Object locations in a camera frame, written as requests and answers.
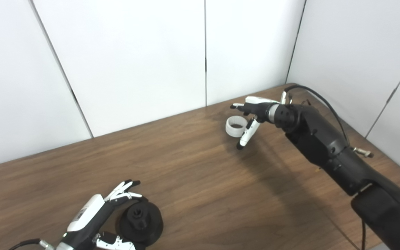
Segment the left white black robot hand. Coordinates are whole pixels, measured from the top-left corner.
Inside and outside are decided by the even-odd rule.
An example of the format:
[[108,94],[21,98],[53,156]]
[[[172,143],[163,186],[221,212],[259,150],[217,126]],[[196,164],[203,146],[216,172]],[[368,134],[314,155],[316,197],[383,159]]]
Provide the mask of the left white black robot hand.
[[145,201],[143,195],[129,192],[140,181],[125,180],[114,188],[109,195],[93,195],[73,218],[57,245],[57,250],[145,250],[146,246],[108,232],[101,227],[122,204],[132,201]]

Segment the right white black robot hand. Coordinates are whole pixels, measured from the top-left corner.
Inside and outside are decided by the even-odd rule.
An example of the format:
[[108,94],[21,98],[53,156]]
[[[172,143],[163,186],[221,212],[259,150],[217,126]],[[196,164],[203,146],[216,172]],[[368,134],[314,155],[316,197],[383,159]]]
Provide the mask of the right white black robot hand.
[[245,126],[245,130],[240,137],[240,141],[237,143],[236,148],[238,150],[242,150],[247,145],[262,123],[273,123],[274,113],[279,105],[279,101],[255,96],[246,97],[245,103],[243,104],[231,104],[230,109],[236,109],[240,112],[243,112],[244,116],[249,114],[254,115]]

